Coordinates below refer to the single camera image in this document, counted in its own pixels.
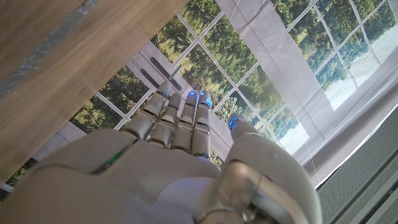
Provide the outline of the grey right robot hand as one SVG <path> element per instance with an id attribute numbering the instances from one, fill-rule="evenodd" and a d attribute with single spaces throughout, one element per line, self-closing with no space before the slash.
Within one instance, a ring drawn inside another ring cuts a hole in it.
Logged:
<path id="1" fill-rule="evenodd" d="M 2 223 L 321 223 L 305 169 L 240 114 L 222 167 L 210 161 L 207 92 L 163 82 L 120 130 L 100 129 L 36 164 Z"/>

